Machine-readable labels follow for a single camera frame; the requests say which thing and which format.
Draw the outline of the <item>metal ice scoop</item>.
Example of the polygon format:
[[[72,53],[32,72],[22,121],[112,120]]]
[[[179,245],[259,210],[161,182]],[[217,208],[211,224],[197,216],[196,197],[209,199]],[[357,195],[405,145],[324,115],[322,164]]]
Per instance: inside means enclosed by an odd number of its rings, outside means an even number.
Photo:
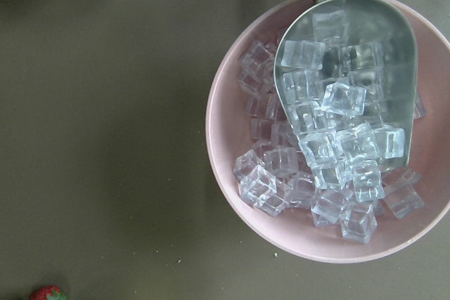
[[[382,89],[387,96],[387,103],[381,109],[382,117],[388,124],[402,128],[405,134],[404,154],[382,159],[381,166],[386,170],[406,166],[410,157],[418,74],[417,44],[412,27],[399,10],[383,0],[313,2],[312,7],[290,24],[276,52],[274,81],[283,109],[288,109],[288,95],[282,89],[282,78],[283,73],[291,69],[282,63],[285,47],[312,36],[315,14],[344,10],[349,17],[349,46],[345,48],[343,65],[349,70],[356,69],[368,59],[368,47],[380,43],[385,68]]]

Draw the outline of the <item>red strawberry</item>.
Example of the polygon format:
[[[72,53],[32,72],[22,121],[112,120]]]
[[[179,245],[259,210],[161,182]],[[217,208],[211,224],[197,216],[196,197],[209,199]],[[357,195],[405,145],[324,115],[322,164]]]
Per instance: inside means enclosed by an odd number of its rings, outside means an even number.
[[[34,290],[29,296],[29,300],[68,300],[67,294],[56,285],[47,285]]]

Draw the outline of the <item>clear ice cube on top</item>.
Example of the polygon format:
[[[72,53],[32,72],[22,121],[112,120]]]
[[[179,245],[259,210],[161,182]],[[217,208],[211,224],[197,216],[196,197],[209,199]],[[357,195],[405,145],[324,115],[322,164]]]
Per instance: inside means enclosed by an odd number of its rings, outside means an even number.
[[[364,113],[366,89],[340,82],[327,85],[321,109],[338,115],[353,117]]]

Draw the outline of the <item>clear ice cube front left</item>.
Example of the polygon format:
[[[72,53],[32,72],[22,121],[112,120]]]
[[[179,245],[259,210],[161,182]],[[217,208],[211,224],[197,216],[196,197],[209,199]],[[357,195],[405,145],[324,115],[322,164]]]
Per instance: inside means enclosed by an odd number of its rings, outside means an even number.
[[[287,186],[261,165],[243,177],[239,188],[242,201],[272,217],[288,208],[283,198]]]

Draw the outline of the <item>clear ice cube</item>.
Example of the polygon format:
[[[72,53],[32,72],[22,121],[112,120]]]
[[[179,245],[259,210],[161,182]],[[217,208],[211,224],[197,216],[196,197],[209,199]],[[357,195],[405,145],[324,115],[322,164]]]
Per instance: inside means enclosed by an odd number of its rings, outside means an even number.
[[[242,201],[272,217],[288,208],[283,198],[287,186],[261,165],[243,177],[239,188]]]
[[[321,109],[338,115],[353,117],[364,113],[366,89],[340,82],[327,85]]]
[[[343,238],[363,244],[370,241],[378,225],[373,205],[365,202],[349,203],[339,221]]]

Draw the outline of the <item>pink bowl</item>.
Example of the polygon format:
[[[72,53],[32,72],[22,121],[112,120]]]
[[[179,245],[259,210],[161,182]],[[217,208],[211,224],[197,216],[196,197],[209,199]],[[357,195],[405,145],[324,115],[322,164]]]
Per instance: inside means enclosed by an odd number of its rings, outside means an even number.
[[[335,227],[317,228],[306,210],[289,209],[272,217],[244,203],[232,173],[237,156],[248,150],[250,120],[243,112],[244,93],[236,77],[238,58],[256,40],[274,37],[312,0],[285,1],[256,19],[224,56],[210,90],[206,109],[206,141],[216,181],[241,219],[265,240],[291,254],[327,263],[357,263],[379,259],[409,246],[431,230],[449,211],[449,42],[420,13],[391,0],[411,24],[418,45],[418,91],[426,114],[413,128],[410,166],[421,179],[416,192],[423,208],[398,220],[386,213],[368,244],[345,240]]]

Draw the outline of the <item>clear ice cube bottom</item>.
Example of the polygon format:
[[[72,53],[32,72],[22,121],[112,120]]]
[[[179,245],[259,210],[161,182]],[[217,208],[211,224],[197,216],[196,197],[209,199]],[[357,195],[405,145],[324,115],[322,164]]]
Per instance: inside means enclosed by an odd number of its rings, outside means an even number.
[[[349,203],[339,221],[343,238],[363,244],[370,241],[378,225],[373,205],[365,202]]]

